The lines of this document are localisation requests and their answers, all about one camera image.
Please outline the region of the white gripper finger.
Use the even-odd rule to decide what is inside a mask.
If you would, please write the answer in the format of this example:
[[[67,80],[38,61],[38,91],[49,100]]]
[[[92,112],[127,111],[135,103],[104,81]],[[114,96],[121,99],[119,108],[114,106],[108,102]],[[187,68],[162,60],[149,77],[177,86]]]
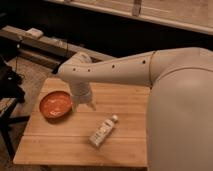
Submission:
[[[75,113],[77,111],[78,105],[76,103],[72,103],[72,112]]]
[[[96,107],[93,102],[87,103],[87,106],[89,106],[92,110],[96,111]]]

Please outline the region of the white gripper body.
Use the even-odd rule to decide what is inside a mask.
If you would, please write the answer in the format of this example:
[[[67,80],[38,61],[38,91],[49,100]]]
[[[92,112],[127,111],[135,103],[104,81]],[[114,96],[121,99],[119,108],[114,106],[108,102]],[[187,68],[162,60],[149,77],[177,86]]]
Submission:
[[[88,83],[74,83],[69,85],[71,98],[76,104],[92,101],[92,90]]]

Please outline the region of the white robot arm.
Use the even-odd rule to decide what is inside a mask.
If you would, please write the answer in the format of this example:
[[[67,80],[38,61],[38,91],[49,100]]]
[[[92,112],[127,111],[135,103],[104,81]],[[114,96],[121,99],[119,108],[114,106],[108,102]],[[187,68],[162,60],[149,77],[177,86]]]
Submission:
[[[92,101],[92,82],[149,87],[148,170],[213,171],[213,51],[155,50],[97,63],[78,52],[58,76],[75,105]]]

